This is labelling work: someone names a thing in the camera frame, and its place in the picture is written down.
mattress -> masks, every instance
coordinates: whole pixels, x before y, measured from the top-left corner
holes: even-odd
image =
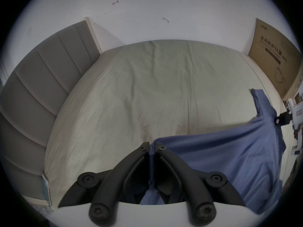
[[[248,56],[196,41],[146,41],[105,51],[63,104],[45,155],[53,209],[83,172],[112,169],[142,142],[203,134],[256,117],[250,89],[263,89],[277,114],[286,111],[267,76]],[[292,125],[280,179],[295,158]]]

blue fabric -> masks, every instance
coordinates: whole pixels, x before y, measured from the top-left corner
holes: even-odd
[[[246,206],[255,213],[271,208],[282,193],[279,180],[285,143],[277,116],[263,90],[251,90],[257,117],[245,126],[225,131],[156,139],[150,145],[150,185],[141,204],[163,204],[153,187],[153,149],[161,142],[193,169],[218,171],[240,193]]]

black screw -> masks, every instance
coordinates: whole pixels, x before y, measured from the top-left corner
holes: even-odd
[[[221,177],[221,176],[218,176],[218,175],[213,175],[213,176],[211,176],[210,179],[213,180],[213,181],[216,182],[216,183],[219,183],[219,182],[222,181],[222,177]]]
[[[216,216],[216,209],[212,204],[206,203],[197,208],[196,215],[201,220],[210,220]]]
[[[93,181],[93,179],[94,178],[92,176],[84,176],[82,180],[84,183],[90,183]]]
[[[106,220],[109,217],[109,210],[107,207],[97,204],[93,206],[92,214],[95,218],[98,218],[99,220]]]

gray headboard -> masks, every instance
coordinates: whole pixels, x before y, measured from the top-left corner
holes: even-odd
[[[45,150],[56,116],[78,80],[99,56],[87,22],[81,21],[30,51],[2,89],[1,162],[22,195],[44,199]]]

white wall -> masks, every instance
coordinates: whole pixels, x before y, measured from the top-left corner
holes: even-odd
[[[298,48],[287,21],[271,0],[33,0],[14,25],[3,49],[3,82],[22,58],[55,32],[84,17],[103,51],[146,40],[184,39],[248,53],[256,17]]]

